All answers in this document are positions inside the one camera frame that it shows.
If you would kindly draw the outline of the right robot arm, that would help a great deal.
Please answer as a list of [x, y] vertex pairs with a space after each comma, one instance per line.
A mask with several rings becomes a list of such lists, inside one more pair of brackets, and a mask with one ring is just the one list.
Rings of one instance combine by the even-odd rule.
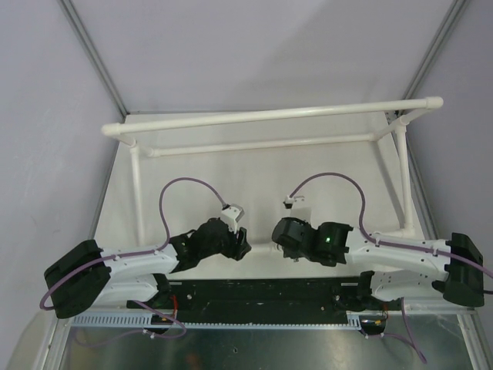
[[358, 228], [324, 222], [312, 228], [295, 217], [281, 219], [272, 240], [284, 257], [305, 258], [327, 267], [372, 264], [384, 271], [365, 271], [357, 303], [366, 309], [382, 301], [433, 297], [470, 308], [485, 303], [483, 257], [471, 238], [453, 233], [448, 240], [412, 240], [366, 235]]

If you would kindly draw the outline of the white PVC pipe frame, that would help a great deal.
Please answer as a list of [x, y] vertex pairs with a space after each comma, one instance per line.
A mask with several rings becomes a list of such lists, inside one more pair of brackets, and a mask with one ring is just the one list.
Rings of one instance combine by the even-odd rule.
[[444, 105], [439, 96], [377, 103], [353, 103], [235, 113], [137, 113], [108, 123], [104, 136], [129, 154], [136, 242], [146, 242], [141, 163], [163, 157], [238, 153], [396, 139], [403, 212], [395, 236], [415, 234], [418, 222], [411, 198], [407, 126]]

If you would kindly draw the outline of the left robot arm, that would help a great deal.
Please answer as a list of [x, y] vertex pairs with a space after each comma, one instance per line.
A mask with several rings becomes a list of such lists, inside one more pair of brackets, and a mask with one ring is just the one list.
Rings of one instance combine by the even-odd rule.
[[232, 232], [219, 218], [147, 251], [114, 252], [85, 240], [45, 270], [48, 290], [39, 307], [54, 311], [58, 318], [118, 303], [127, 308], [140, 304], [168, 308], [173, 296], [169, 274], [195, 268], [217, 254], [239, 261], [250, 250], [247, 230]]

